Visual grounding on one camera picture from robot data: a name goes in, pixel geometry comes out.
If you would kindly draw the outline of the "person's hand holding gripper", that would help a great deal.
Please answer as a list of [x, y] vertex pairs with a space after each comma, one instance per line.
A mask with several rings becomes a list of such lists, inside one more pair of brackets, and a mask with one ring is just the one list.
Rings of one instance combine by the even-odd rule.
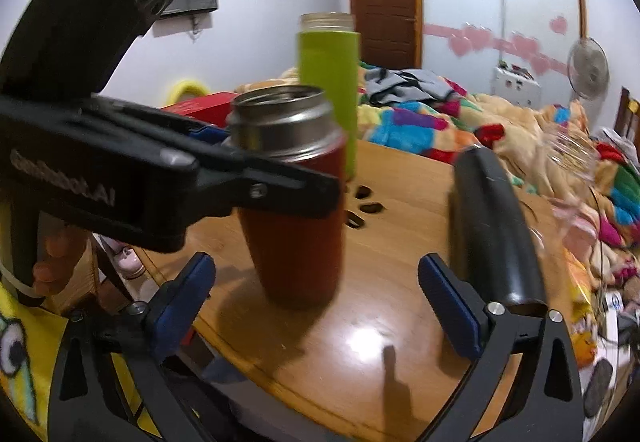
[[46, 238], [46, 257], [32, 269], [38, 295], [49, 297], [62, 292], [87, 248], [88, 237], [88, 231], [66, 225]]

